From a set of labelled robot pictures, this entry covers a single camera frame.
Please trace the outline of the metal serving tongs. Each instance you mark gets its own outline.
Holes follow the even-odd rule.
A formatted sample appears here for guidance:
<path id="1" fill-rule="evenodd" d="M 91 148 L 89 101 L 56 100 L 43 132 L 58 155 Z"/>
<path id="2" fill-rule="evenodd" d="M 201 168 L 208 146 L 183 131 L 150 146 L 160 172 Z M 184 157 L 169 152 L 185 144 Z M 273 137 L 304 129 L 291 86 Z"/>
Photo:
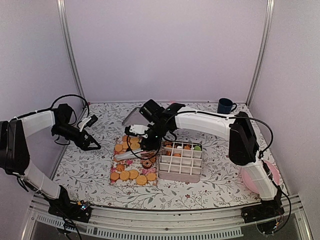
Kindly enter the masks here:
<path id="1" fill-rule="evenodd" d="M 158 154 L 161 154 L 163 150 L 164 150 L 163 147 L 157 150 L 143 150 L 138 148 L 136 150 L 126 151 L 125 153 L 114 154 L 113 160 L 116 162 L 129 160 L 129 159 L 150 160 L 156 157 Z"/>

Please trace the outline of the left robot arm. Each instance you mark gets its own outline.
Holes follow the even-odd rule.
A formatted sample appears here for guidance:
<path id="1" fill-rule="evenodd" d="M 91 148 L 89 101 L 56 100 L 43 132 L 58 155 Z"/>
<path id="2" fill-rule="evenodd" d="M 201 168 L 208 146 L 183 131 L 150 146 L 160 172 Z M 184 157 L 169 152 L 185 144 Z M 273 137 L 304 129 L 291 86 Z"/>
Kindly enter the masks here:
<path id="1" fill-rule="evenodd" d="M 67 190 L 49 179 L 32 162 L 27 138 L 45 129 L 53 136 L 73 142 L 83 151 L 101 149 L 101 145 L 87 131 L 97 120 L 96 115 L 85 117 L 77 126 L 70 123 L 72 108 L 60 104 L 57 108 L 41 109 L 0 123 L 0 167 L 7 175 L 15 176 L 26 190 L 33 189 L 44 195 L 63 216 L 74 213 Z"/>

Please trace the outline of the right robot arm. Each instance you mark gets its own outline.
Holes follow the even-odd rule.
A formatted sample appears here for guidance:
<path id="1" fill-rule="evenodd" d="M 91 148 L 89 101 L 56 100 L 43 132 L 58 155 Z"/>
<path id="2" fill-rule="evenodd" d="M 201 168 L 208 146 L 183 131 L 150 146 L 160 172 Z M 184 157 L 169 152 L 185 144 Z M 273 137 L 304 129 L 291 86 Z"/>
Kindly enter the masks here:
<path id="1" fill-rule="evenodd" d="M 220 114 L 191 108 L 182 103 L 172 103 L 167 108 L 148 100 L 139 113 L 149 122 L 146 130 L 145 146 L 158 147 L 160 139 L 177 129 L 205 133 L 228 142 L 228 158 L 248 173 L 258 190 L 262 204 L 258 213 L 269 218 L 278 210 L 282 191 L 276 185 L 270 168 L 263 160 L 265 150 L 261 150 L 254 128 L 253 119 L 245 112 Z"/>

